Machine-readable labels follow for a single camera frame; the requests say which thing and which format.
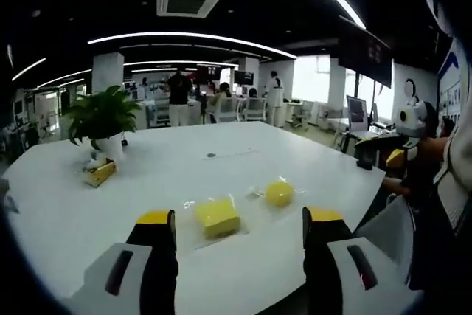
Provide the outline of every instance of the white flower pot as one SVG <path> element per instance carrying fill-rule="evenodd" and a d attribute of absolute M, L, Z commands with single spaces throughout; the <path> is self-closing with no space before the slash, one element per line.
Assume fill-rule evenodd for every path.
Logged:
<path fill-rule="evenodd" d="M 123 146 L 121 145 L 122 134 L 111 136 L 110 138 L 97 139 L 95 142 L 107 158 L 120 162 L 125 158 Z"/>

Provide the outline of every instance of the green leaves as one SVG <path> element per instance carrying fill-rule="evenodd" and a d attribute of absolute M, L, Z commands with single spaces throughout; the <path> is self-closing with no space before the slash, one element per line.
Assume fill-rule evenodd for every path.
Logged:
<path fill-rule="evenodd" d="M 72 119 L 69 140 L 77 144 L 76 139 L 82 142 L 83 137 L 94 141 L 121 132 L 134 132 L 136 117 L 133 111 L 140 109 L 137 103 L 128 100 L 126 93 L 120 90 L 119 86 L 110 86 L 106 91 L 90 97 L 81 96 L 69 109 L 68 115 Z"/>

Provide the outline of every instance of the black ceiling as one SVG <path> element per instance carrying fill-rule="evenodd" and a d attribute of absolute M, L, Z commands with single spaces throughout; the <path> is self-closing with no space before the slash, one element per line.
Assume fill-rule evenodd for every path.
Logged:
<path fill-rule="evenodd" d="M 394 49 L 401 63 L 437 70 L 448 48 L 448 39 L 438 33 L 424 0 L 347 0 L 367 29 Z M 128 38 L 103 44 L 87 41 L 109 35 L 147 31 L 199 32 L 238 38 L 284 49 L 300 41 L 321 40 L 317 46 L 292 49 L 295 55 L 320 53 L 327 39 L 336 38 L 339 15 L 347 16 L 334 0 L 220 0 L 205 19 L 162 18 L 156 15 L 156 0 L 4 0 L 7 27 L 4 46 L 11 44 L 14 69 L 7 56 L 1 69 L 9 80 L 31 63 L 46 57 L 41 65 L 15 81 L 32 87 L 55 77 L 91 68 L 93 55 L 137 44 L 195 44 L 146 46 L 121 49 L 125 61 L 142 60 L 228 60 L 241 54 L 204 48 L 271 54 L 248 46 L 190 38 Z M 36 10 L 41 13 L 33 16 Z"/>

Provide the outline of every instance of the yellow sponge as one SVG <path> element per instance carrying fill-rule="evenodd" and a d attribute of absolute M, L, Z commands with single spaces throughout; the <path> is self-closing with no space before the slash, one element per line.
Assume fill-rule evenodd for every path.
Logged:
<path fill-rule="evenodd" d="M 206 238 L 228 235 L 240 228 L 240 217 L 227 198 L 198 205 L 195 216 L 204 227 Z"/>
<path fill-rule="evenodd" d="M 276 207 L 285 207 L 295 196 L 294 187 L 288 182 L 278 181 L 267 186 L 265 200 Z"/>

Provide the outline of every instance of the small black object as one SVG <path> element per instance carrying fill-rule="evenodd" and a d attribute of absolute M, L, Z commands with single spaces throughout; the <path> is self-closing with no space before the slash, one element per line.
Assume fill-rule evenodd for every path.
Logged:
<path fill-rule="evenodd" d="M 366 169 L 368 171 L 371 171 L 371 169 L 372 169 L 372 163 L 371 162 L 365 162 L 365 161 L 362 161 L 362 160 L 358 160 L 356 164 L 357 164 L 357 166 L 362 167 L 363 169 Z"/>

